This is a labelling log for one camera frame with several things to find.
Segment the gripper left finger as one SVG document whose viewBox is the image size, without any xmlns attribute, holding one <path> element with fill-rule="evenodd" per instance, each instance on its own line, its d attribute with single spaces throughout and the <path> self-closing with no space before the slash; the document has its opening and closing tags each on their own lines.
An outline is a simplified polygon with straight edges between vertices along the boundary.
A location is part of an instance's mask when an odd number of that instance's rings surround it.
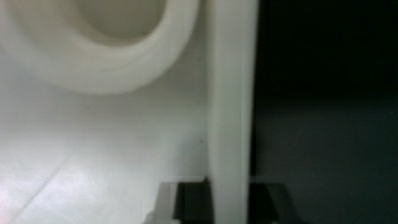
<svg viewBox="0 0 398 224">
<path fill-rule="evenodd" d="M 155 224 L 211 224 L 211 183 L 207 180 L 161 184 Z"/>
</svg>

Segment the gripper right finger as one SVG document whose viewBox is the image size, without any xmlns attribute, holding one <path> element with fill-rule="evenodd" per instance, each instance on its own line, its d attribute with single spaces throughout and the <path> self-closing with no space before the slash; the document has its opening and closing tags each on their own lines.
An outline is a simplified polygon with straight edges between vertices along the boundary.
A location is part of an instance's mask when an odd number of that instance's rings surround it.
<svg viewBox="0 0 398 224">
<path fill-rule="evenodd" d="M 250 224 L 298 224 L 294 201 L 283 184 L 251 184 Z"/>
</svg>

